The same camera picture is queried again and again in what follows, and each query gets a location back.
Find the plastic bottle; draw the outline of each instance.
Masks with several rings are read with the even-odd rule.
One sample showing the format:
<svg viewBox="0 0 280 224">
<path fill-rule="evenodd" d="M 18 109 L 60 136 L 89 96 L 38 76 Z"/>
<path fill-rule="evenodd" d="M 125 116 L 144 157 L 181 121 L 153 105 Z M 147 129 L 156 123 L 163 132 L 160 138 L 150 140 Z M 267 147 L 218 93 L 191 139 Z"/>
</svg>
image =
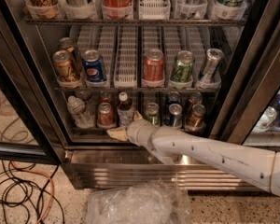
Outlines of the plastic bottle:
<svg viewBox="0 0 280 224">
<path fill-rule="evenodd" d="M 128 96 L 126 92 L 119 94 L 119 102 L 117 105 L 119 114 L 119 126 L 128 127 L 133 121 L 133 100 Z"/>
<path fill-rule="evenodd" d="M 67 109 L 71 113 L 78 128 L 86 129 L 93 126 L 93 116 L 80 98 L 76 98 L 73 95 L 69 96 Z"/>
</svg>

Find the white plastic rack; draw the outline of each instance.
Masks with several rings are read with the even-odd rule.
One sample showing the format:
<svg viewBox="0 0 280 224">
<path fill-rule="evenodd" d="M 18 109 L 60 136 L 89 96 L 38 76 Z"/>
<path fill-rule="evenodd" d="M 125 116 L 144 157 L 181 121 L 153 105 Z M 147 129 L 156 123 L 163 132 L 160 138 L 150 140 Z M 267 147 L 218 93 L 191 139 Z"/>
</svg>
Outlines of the white plastic rack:
<svg viewBox="0 0 280 224">
<path fill-rule="evenodd" d="M 114 70 L 115 88 L 137 87 L 138 32 L 137 27 L 119 27 L 118 48 Z"/>
</svg>

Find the plastic bag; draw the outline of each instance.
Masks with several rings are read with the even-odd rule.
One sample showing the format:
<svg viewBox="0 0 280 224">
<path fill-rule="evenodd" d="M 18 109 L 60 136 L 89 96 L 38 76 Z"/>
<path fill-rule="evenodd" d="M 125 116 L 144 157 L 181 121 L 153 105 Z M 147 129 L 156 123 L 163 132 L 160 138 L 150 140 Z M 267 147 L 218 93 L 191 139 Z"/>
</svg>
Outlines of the plastic bag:
<svg viewBox="0 0 280 224">
<path fill-rule="evenodd" d="M 88 224 L 186 224 L 189 199 L 175 184 L 151 181 L 128 189 L 99 191 L 89 200 Z"/>
</svg>

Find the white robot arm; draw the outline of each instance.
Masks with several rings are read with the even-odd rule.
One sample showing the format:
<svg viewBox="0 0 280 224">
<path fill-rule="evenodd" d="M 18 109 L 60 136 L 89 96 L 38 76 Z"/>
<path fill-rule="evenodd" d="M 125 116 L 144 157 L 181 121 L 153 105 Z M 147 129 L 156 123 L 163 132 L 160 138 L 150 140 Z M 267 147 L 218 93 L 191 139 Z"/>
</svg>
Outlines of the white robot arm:
<svg viewBox="0 0 280 224">
<path fill-rule="evenodd" d="M 144 119 L 130 124 L 128 136 L 165 164 L 175 164 L 182 155 L 191 156 L 280 196 L 280 153 L 201 138 L 171 127 L 154 127 Z"/>
</svg>

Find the refrigerator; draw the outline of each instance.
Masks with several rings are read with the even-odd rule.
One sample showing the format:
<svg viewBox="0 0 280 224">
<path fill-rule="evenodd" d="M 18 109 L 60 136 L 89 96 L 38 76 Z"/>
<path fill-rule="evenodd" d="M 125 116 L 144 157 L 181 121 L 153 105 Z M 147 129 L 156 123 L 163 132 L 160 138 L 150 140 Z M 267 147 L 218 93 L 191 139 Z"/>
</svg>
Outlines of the refrigerator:
<svg viewBox="0 0 280 224">
<path fill-rule="evenodd" d="M 0 0 L 0 89 L 36 140 L 34 145 L 0 141 L 0 159 L 60 164 L 75 189 L 114 189 L 161 179 L 182 189 L 258 190 L 191 157 L 162 164 L 144 148 L 98 127 L 96 109 L 101 91 L 113 94 L 116 102 L 124 91 L 142 116 L 147 103 L 157 103 L 164 125 L 167 93 L 179 92 L 184 105 L 198 91 L 206 114 L 195 135 L 280 150 L 280 132 L 252 133 L 280 90 L 280 0 L 245 0 L 239 17 L 231 20 L 214 15 L 214 0 L 201 0 L 194 10 L 182 9 L 177 0 L 161 0 L 157 10 L 146 0 L 133 0 L 124 19 L 110 19 L 103 0 L 93 0 L 87 11 L 59 1 L 54 8 L 58 16 L 48 19 L 37 17 L 29 0 Z M 81 79 L 74 88 L 58 79 L 53 55 L 64 37 L 75 42 L 79 55 L 88 49 L 101 52 L 104 85 L 89 84 L 81 63 Z M 166 61 L 158 85 L 143 79 L 148 49 L 160 49 Z M 180 88 L 169 76 L 182 49 L 194 54 L 195 66 L 190 81 Z M 224 53 L 211 85 L 198 79 L 208 49 Z M 90 128 L 78 128 L 67 108 L 70 96 L 83 94 L 90 97 Z"/>
</svg>

